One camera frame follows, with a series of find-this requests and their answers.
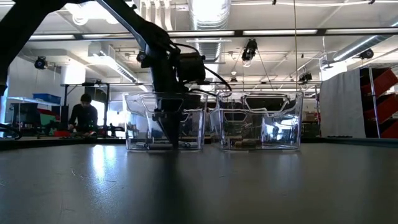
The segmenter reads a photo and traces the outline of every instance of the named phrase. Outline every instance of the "person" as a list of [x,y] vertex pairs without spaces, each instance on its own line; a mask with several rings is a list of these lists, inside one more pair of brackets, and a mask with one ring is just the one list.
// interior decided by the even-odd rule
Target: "person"
[[73,130],[76,128],[78,132],[88,133],[90,131],[94,131],[97,126],[97,121],[97,109],[91,105],[91,96],[85,93],[80,98],[80,104],[73,107],[68,129]]

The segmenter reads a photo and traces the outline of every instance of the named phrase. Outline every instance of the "shelf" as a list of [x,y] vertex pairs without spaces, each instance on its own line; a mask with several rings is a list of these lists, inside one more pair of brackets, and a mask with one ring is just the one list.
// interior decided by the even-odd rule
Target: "shelf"
[[46,102],[43,100],[36,100],[36,99],[32,99],[32,98],[28,98],[28,97],[22,97],[22,96],[11,96],[7,98],[8,100],[17,100],[17,101],[22,101],[23,103],[37,103],[40,105],[47,105],[47,106],[60,106],[60,104],[56,104],[56,103],[50,103],[50,102]]

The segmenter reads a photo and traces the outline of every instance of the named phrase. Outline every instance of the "ceiling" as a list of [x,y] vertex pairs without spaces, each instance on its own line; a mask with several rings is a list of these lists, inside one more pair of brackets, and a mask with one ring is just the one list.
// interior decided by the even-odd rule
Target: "ceiling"
[[[232,0],[230,15],[228,19],[228,29],[293,29],[295,28],[294,7],[279,4],[278,2],[292,3],[293,1],[277,1],[275,6],[266,5],[237,5],[246,3],[271,2],[266,1],[235,1]],[[359,0],[296,0],[297,4],[314,4],[312,7],[297,6],[296,19],[297,28],[322,28],[322,27],[383,27],[386,23],[396,17],[398,3],[375,3],[358,4],[352,6],[333,6],[319,7],[325,4],[359,2]],[[190,30],[190,16],[187,10],[181,10],[182,6],[187,5],[185,0],[171,1],[171,22],[174,30]],[[0,7],[0,17],[3,17],[9,7]],[[152,19],[154,20],[155,9],[152,9]],[[126,32],[120,24],[109,24],[104,19],[92,19],[85,25],[78,26],[73,23],[72,15],[69,11],[62,9],[58,12],[49,14],[40,27],[36,30],[37,34],[46,33],[99,33],[99,32]],[[231,72],[236,72],[238,81],[273,81],[295,79],[296,69],[307,64],[306,71],[312,73],[314,80],[319,79],[319,60],[318,57],[326,50],[336,52],[361,36],[333,36],[325,37],[325,49],[322,37],[261,37],[256,38],[258,51],[250,67],[243,67],[241,51],[247,42],[246,38],[226,38],[230,42],[222,46],[221,57],[218,62],[218,73],[229,80]],[[187,44],[186,39],[177,39],[176,42]],[[386,41],[372,47],[375,52],[374,58],[396,49],[398,37],[392,37]],[[74,59],[74,56],[82,59],[88,65],[88,77],[101,78],[108,82],[126,82],[125,78],[105,65],[93,63],[92,57],[88,56],[89,41],[69,41],[69,42],[28,42],[22,51],[28,57],[39,54],[38,50],[63,49],[67,53],[53,57],[54,62]],[[115,49],[116,60],[128,69],[140,82],[150,82],[151,78],[146,69],[142,69],[136,61],[136,54],[139,51],[135,40],[101,41],[103,48],[109,45]],[[374,63],[395,63],[398,60],[398,53],[392,52]],[[358,63],[358,59],[347,61],[348,64]],[[137,91],[139,88],[114,87],[113,91]]]

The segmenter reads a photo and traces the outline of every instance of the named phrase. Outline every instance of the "workbench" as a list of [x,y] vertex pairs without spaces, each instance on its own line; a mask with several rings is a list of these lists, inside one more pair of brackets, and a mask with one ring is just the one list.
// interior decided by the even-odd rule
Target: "workbench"
[[0,223],[398,223],[398,150],[0,152]]

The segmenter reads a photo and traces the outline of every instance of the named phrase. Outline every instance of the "ceiling duct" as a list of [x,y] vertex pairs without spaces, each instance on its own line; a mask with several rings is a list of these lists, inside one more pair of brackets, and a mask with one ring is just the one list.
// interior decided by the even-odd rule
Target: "ceiling duct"
[[[385,26],[390,27],[397,27],[398,26],[398,17],[391,20]],[[349,44],[347,47],[339,50],[333,55],[334,61],[344,61],[348,58],[354,57],[365,50],[380,44],[381,42],[387,40],[388,38],[392,37],[393,35],[374,35],[374,36],[365,36],[360,38],[359,40]]]
[[[231,0],[188,0],[190,20],[194,30],[223,30],[228,24]],[[196,43],[196,48],[208,61],[216,61],[222,42]]]

